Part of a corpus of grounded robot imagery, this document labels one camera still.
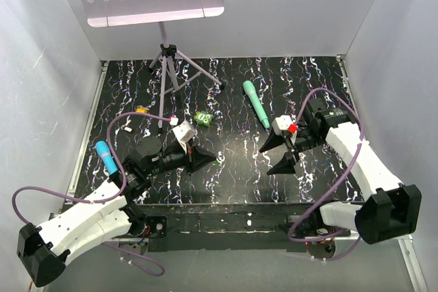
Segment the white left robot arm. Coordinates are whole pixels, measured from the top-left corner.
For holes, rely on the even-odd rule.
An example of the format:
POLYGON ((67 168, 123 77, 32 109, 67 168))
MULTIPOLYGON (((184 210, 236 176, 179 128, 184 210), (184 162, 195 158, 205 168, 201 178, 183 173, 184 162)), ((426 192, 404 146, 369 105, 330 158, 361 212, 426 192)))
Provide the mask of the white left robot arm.
POLYGON ((122 162, 126 185, 115 166, 109 178, 67 211, 39 225, 27 222, 18 232, 17 256, 37 287, 58 278, 66 266, 88 250, 114 237, 139 237, 154 223, 135 204, 152 185, 152 177, 183 168, 192 174, 214 162, 216 155, 193 141, 163 147, 148 136, 122 162))

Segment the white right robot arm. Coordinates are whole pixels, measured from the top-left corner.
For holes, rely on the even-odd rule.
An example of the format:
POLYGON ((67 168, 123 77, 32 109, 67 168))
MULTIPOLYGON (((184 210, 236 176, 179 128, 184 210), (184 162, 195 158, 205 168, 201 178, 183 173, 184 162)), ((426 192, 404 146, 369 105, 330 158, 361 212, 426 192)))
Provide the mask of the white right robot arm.
POLYGON ((302 152, 326 144, 352 166, 349 174, 357 182, 364 203, 329 199, 316 202, 303 218, 290 224, 289 236, 310 240, 353 230, 366 243, 375 244, 414 233, 422 200, 420 190, 416 185, 405 185, 390 172, 361 137, 352 112, 345 107, 328 108, 322 99, 316 98, 305 105, 302 117, 302 125, 293 123, 288 115, 273 120, 260 151, 284 144, 287 152, 268 174, 295 174, 302 152))

